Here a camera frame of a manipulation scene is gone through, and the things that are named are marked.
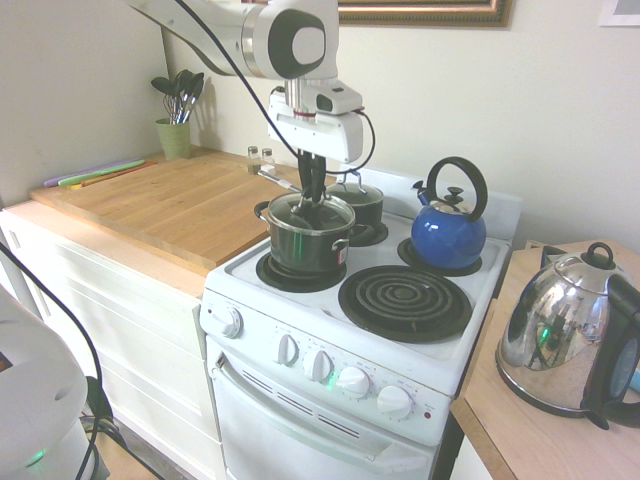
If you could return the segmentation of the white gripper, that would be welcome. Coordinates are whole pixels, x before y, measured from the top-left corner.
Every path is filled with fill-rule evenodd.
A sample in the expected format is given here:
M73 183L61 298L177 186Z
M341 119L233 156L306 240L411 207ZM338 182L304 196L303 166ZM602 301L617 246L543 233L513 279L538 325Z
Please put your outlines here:
M319 203L323 199L326 158L351 163L363 153L363 123L356 113L317 113L310 120L303 119L294 114L280 93L270 95L267 113L276 126L268 126L269 136L300 149L298 172L305 200Z

